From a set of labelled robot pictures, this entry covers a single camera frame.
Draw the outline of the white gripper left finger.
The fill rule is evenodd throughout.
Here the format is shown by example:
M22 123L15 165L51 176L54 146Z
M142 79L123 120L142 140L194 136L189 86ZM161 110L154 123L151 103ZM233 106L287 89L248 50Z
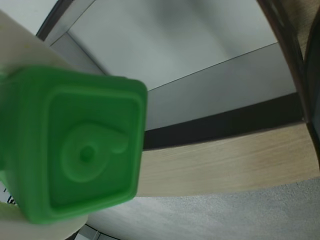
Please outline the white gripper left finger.
M18 68L31 65L51 66L94 75L105 74L69 34L63 34L52 46L48 46L1 11L0 74L7 75Z

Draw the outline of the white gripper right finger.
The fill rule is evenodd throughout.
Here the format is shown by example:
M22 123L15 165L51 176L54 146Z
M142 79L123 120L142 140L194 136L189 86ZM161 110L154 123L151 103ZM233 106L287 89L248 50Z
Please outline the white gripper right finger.
M49 224L33 224L14 204L0 204L0 238L2 240L65 240L88 220L80 216Z

